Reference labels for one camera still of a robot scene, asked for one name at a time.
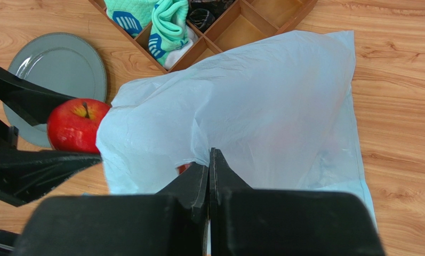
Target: folded sock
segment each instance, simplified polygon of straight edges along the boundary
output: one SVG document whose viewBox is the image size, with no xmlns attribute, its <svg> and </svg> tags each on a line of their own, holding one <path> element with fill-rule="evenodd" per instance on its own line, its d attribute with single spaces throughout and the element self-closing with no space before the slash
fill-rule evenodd
<svg viewBox="0 0 425 256">
<path fill-rule="evenodd" d="M 160 0 L 152 13 L 149 51 L 162 66 L 168 54 L 189 43 L 186 25 L 188 0 Z"/>
<path fill-rule="evenodd" d="M 151 21 L 159 0 L 105 0 L 107 15 L 129 35 L 136 37 Z"/>
<path fill-rule="evenodd" d="M 235 0 L 189 0 L 189 5 L 192 10 L 206 9 L 218 19 L 234 1 Z"/>
<path fill-rule="evenodd" d="M 176 62 L 178 62 L 178 60 L 184 56 L 184 54 L 193 46 L 193 44 L 198 41 L 198 36 L 195 34 L 195 32 L 187 27 L 187 34 L 188 34 L 188 38 L 189 38 L 189 42 L 184 45 L 181 49 L 179 50 L 173 50 L 171 52 L 168 53 L 168 55 L 166 56 L 166 60 L 165 63 L 163 64 L 163 67 L 165 69 L 170 69 L 174 66 L 174 64 L 176 64 Z"/>
<path fill-rule="evenodd" d="M 214 23 L 215 17 L 209 10 L 195 9 L 189 14 L 189 20 L 204 33 Z"/>
</svg>

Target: red apple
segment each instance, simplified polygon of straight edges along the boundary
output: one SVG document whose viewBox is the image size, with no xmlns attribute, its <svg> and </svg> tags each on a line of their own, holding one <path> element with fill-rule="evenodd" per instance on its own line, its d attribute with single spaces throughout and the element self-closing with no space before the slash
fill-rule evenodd
<svg viewBox="0 0 425 256">
<path fill-rule="evenodd" d="M 178 166 L 178 172 L 179 172 L 179 175 L 181 175 L 184 171 L 186 171 L 187 169 L 189 169 L 189 167 L 190 167 L 191 165 L 192 165 L 192 163 L 184 164 L 184 165 Z"/>
<path fill-rule="evenodd" d="M 98 154 L 95 137 L 110 107 L 98 100 L 73 99 L 56 107 L 46 123 L 48 140 L 56 150 Z"/>
</svg>

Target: white sock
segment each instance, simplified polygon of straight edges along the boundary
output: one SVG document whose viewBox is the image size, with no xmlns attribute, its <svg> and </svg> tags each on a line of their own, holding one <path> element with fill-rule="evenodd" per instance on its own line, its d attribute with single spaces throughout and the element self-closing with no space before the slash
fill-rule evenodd
<svg viewBox="0 0 425 256">
<path fill-rule="evenodd" d="M 198 41 L 198 36 L 195 32 L 188 26 L 186 26 L 186 28 L 189 42 L 184 45 L 183 48 L 169 52 L 168 56 L 166 56 L 165 64 L 163 65 L 163 67 L 167 70 L 172 68 L 174 64 L 192 47 L 192 45 Z"/>
</svg>

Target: plate rim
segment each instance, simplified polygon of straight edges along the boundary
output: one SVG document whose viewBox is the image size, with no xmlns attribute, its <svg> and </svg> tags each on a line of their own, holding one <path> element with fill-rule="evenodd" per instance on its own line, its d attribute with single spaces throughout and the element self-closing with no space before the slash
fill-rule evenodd
<svg viewBox="0 0 425 256">
<path fill-rule="evenodd" d="M 34 43 L 35 41 L 44 38 L 44 37 L 49 37 L 49 36 L 68 36 L 68 37 L 72 37 L 78 41 L 80 41 L 81 43 L 83 43 L 84 45 L 86 45 L 89 49 L 92 50 L 92 52 L 95 54 L 95 56 L 97 57 L 97 59 L 99 60 L 99 65 L 101 68 L 101 75 L 103 78 L 103 81 L 105 82 L 105 86 L 103 87 L 103 99 L 101 98 L 100 101 L 105 102 L 107 99 L 107 91 L 108 91 L 108 79 L 107 79 L 107 71 L 105 70 L 105 64 L 103 63 L 102 57 L 100 56 L 99 52 L 90 44 L 88 43 L 85 39 L 72 34 L 72 33 L 66 33 L 66 32 L 52 32 L 52 33 L 47 33 L 41 36 L 38 36 L 34 39 L 32 39 L 31 41 L 29 41 L 25 46 L 23 46 L 23 48 L 21 48 L 18 53 L 13 57 L 12 61 L 9 64 L 9 67 L 7 68 L 8 72 L 10 72 L 11 67 L 16 63 L 17 59 L 19 56 L 21 56 L 24 52 L 24 50 L 29 47 L 32 43 Z M 3 109 L 4 109 L 4 114 L 5 117 L 7 118 L 7 121 L 11 124 L 10 120 L 9 120 L 9 116 L 8 116 L 8 111 L 11 110 L 11 108 L 9 108 L 5 103 L 3 103 Z M 41 148 L 50 148 L 50 146 L 45 146 L 45 145 L 40 145 L 38 143 L 33 143 L 28 141 L 27 139 L 23 138 L 26 142 L 41 147 Z"/>
</svg>

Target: wooden floor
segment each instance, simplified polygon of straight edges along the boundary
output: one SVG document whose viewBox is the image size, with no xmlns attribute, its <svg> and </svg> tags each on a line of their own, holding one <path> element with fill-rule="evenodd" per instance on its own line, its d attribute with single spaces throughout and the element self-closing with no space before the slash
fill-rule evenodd
<svg viewBox="0 0 425 256">
<path fill-rule="evenodd" d="M 62 30 L 99 49 L 109 69 L 111 96 L 125 81 L 158 75 L 87 3 L 0 0 L 0 65 L 7 68 L 35 36 Z M 355 31 L 353 96 L 380 236 L 387 255 L 425 255 L 425 0 L 319 0 L 298 29 Z M 83 192 L 106 192 L 100 166 L 51 195 Z M 0 202 L 0 228 L 20 232 L 36 205 L 14 208 Z"/>
</svg>

